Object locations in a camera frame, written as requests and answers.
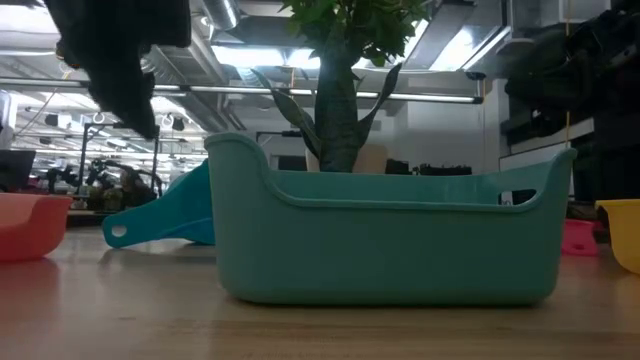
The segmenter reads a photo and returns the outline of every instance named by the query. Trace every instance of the table surface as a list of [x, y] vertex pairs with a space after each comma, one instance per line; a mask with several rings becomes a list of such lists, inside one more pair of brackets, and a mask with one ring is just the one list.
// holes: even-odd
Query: table surface
[[607, 251], [564, 257], [533, 308], [257, 306], [214, 264], [183, 240], [69, 232], [48, 259], [0, 265], [0, 359], [640, 359], [640, 276]]

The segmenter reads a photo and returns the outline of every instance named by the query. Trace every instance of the computer monitor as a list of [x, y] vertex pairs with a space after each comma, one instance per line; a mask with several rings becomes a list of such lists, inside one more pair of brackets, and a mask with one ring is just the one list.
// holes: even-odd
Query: computer monitor
[[0, 150], [0, 191], [26, 187], [35, 157], [34, 150]]

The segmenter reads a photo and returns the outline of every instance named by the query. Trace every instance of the teal dustpan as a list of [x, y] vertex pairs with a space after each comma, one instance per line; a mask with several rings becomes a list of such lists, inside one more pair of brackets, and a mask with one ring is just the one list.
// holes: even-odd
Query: teal dustpan
[[166, 238], [215, 244], [207, 162], [174, 181], [163, 197], [107, 217], [102, 231], [114, 248]]

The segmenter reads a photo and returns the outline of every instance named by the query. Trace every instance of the dustpan handle hole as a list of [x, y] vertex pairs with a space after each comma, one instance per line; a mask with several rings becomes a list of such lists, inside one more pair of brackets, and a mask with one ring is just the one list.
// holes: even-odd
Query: dustpan handle hole
[[127, 227], [124, 225], [116, 225], [111, 227], [111, 234], [115, 237], [123, 237], [127, 235]]

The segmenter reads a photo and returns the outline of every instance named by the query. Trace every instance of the teal plastic bin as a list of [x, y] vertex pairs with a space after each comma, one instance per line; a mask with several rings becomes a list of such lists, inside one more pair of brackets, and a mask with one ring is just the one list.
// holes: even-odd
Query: teal plastic bin
[[167, 238], [214, 245], [211, 217], [209, 166], [204, 162], [175, 180], [163, 197], [107, 217], [102, 232], [114, 248]]
[[[556, 283], [574, 150], [481, 176], [270, 170], [209, 137], [218, 273], [232, 295], [314, 305], [522, 305]], [[517, 206], [505, 191], [535, 189]]]

